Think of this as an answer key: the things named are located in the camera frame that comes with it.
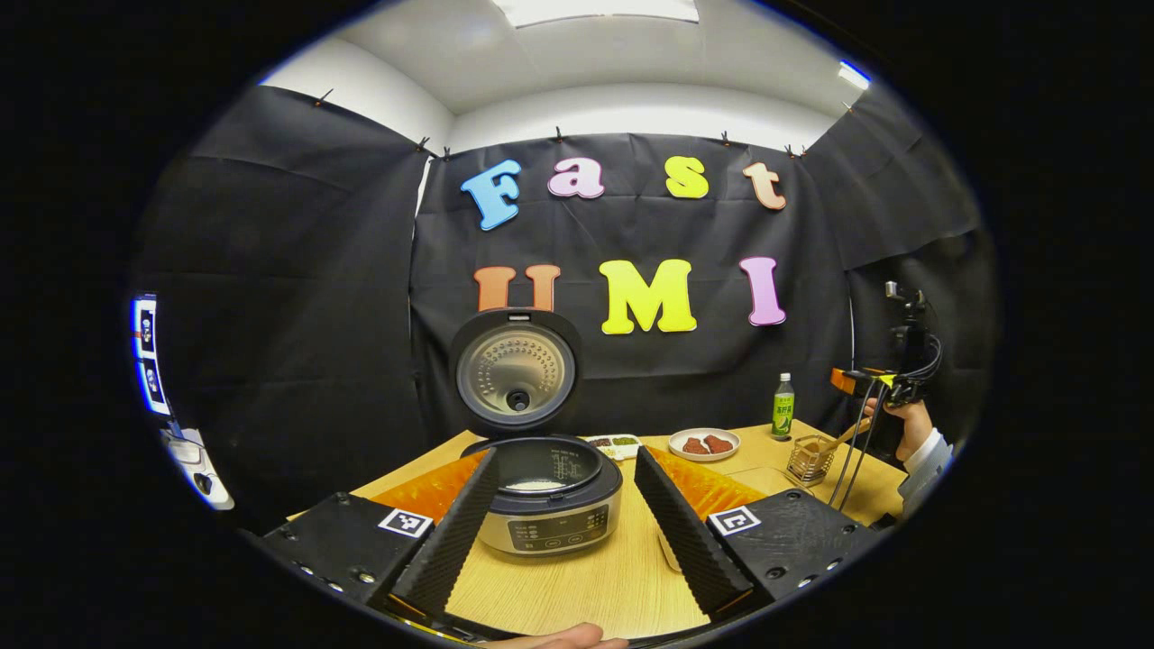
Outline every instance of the human hand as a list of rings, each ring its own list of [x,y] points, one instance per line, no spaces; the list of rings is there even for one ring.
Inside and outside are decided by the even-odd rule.
[[[905,420],[905,432],[901,435],[901,442],[898,443],[898,450],[894,453],[899,462],[905,462],[909,460],[909,456],[914,452],[922,447],[922,443],[929,439],[930,433],[934,431],[934,423],[930,420],[929,411],[926,410],[926,402],[915,401],[899,405],[898,408],[890,408],[887,405],[883,405],[883,408],[890,415],[901,417]],[[865,415],[872,417],[876,410],[877,400],[865,400]]]
[[[550,635],[526,635],[509,640],[494,640],[481,647],[495,649],[625,649],[628,640],[601,640],[601,627],[583,622]]]

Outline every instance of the ceiling light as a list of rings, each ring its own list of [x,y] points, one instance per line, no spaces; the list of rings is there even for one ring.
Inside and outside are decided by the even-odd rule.
[[[696,23],[694,0],[493,0],[514,27],[591,16],[645,16]]]
[[[861,88],[862,90],[869,88],[869,77],[862,74],[854,66],[847,64],[846,61],[841,61],[841,69],[838,70],[838,76],[845,79],[846,81],[853,83],[854,85]]]

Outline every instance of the green bottle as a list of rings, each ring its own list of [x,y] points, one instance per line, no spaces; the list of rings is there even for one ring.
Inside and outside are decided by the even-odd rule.
[[[793,425],[793,386],[789,383],[789,373],[781,373],[781,385],[778,391],[773,393],[773,438],[777,440],[789,439],[789,426]]]

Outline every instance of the white wall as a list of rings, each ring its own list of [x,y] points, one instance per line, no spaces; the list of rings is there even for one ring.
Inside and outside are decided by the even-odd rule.
[[[666,133],[720,137],[784,150],[811,146],[837,120],[804,106],[759,95],[676,83],[621,83],[568,88],[492,104],[454,115],[413,80],[365,50],[327,38],[290,59],[265,85],[360,113],[428,148],[465,151],[554,134]]]
[[[448,147],[454,114],[424,88],[375,55],[327,38],[284,62],[261,82],[320,97],[360,113],[440,152]]]
[[[721,137],[795,151],[838,118],[759,95],[676,83],[623,83],[541,92],[457,117],[447,144],[465,151],[500,142],[591,133]]]

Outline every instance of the black backdrop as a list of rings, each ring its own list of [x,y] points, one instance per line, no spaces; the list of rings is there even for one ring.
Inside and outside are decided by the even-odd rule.
[[[664,163],[674,155],[704,163],[705,197],[669,195]],[[604,195],[547,191],[553,164],[568,157],[601,163]],[[951,441],[973,427],[996,330],[990,246],[944,149],[877,84],[804,156],[614,134],[437,158],[414,232],[427,158],[360,115],[257,87],[158,185],[134,286],[159,294],[178,417],[201,428],[258,527],[466,427],[447,349],[475,313],[473,273],[486,266],[518,271],[512,306],[532,304],[525,268],[561,268],[555,309],[585,352],[570,423],[578,434],[763,424],[781,372],[793,374],[800,419],[841,430],[855,404],[829,383],[830,368],[893,361],[887,335],[899,312],[882,296],[886,279],[930,296],[928,320],[947,349],[931,412]],[[520,211],[485,232],[460,184],[507,158],[523,166]],[[757,201],[741,172],[755,162],[778,173],[784,209]],[[737,266],[747,256],[777,260],[784,323],[749,324]],[[598,267],[616,259],[646,281],[666,259],[689,261],[697,329],[602,334],[608,289]],[[881,426],[881,457],[898,433]]]
[[[677,199],[666,188],[665,161],[702,161],[709,193]],[[553,165],[590,157],[602,166],[597,199],[548,192]],[[460,184],[512,158],[519,212],[490,231]],[[778,173],[781,210],[762,206],[742,169],[763,162]],[[793,374],[797,418],[823,426],[839,393],[830,368],[849,360],[847,288],[815,185],[799,158],[745,144],[674,135],[583,135],[488,147],[434,161],[417,217],[412,264],[414,355],[428,422],[445,435],[466,422],[454,403],[447,349],[457,328],[477,312],[473,273],[507,266],[518,276],[511,306],[532,305],[524,269],[561,268],[554,311],[582,336],[584,381],[575,434],[670,434],[695,426],[735,427],[770,419],[781,372]],[[749,323],[750,285],[737,263],[747,256],[777,260],[774,284],[786,321]],[[634,262],[650,282],[661,261],[692,266],[689,301],[697,329],[664,333],[636,327],[606,335],[608,284],[598,267]]]
[[[666,189],[664,163],[674,155],[703,162],[705,197],[679,199]],[[548,192],[553,164],[569,157],[601,164],[604,195]],[[519,211],[482,231],[460,185],[507,158],[522,166],[515,177]],[[784,209],[757,201],[741,172],[755,162],[778,173]],[[508,143],[434,161],[417,218],[411,288],[426,420],[439,439],[466,426],[451,408],[447,356],[457,328],[477,309],[473,273],[516,269],[509,304],[530,306],[525,268],[552,263],[561,268],[555,311],[575,323],[585,351],[585,382],[570,423],[577,434],[764,424],[780,372],[792,373],[796,417],[840,432],[856,404],[830,385],[830,370],[894,365],[890,328],[901,311],[883,289],[894,279],[926,291],[935,307],[926,320],[947,356],[928,404],[935,423],[958,441],[974,425],[997,330],[994,256],[980,226],[973,194],[944,149],[879,84],[804,156],[616,134]],[[777,260],[784,323],[749,324],[750,289],[737,267],[747,256]],[[697,329],[602,334],[608,284],[598,267],[615,259],[632,261],[646,281],[662,260],[689,261]],[[892,458],[898,437],[896,422],[882,424],[871,447]]]
[[[1002,324],[995,249],[975,193],[935,134],[877,82],[804,161],[846,270],[855,364],[896,365],[890,328],[901,305],[885,298],[885,282],[924,291],[932,308],[923,322],[945,348],[926,404],[946,440],[964,441],[977,425]],[[870,449],[893,462],[900,437],[901,424],[883,418]]]
[[[359,114],[257,87],[142,219],[133,284],[158,296],[174,412],[258,524],[426,447],[405,278],[427,159]]]

